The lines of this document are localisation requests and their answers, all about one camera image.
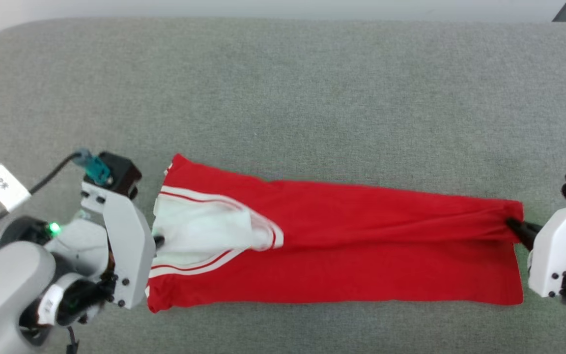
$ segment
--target red fabric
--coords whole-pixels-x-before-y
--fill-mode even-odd
[[[213,302],[523,300],[505,220],[521,203],[372,186],[267,182],[176,155],[164,185],[235,199],[284,232],[219,269],[150,278],[153,312]]]

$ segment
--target folded shirt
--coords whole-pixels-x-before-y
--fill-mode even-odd
[[[213,302],[523,300],[509,217],[520,202],[264,181],[176,155],[157,198],[166,238],[153,312]]]

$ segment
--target white wall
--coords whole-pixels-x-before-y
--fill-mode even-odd
[[[0,0],[0,30],[77,16],[549,22],[565,0]]]

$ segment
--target white fabric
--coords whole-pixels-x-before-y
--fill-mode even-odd
[[[262,251],[283,245],[280,227],[223,195],[163,186],[154,215],[152,234],[166,240],[157,251],[151,277],[159,272],[204,273],[246,249]]]

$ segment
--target green light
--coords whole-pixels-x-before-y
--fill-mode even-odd
[[[55,222],[52,222],[51,224],[49,224],[49,231],[54,236],[60,234],[60,225],[56,224]]]

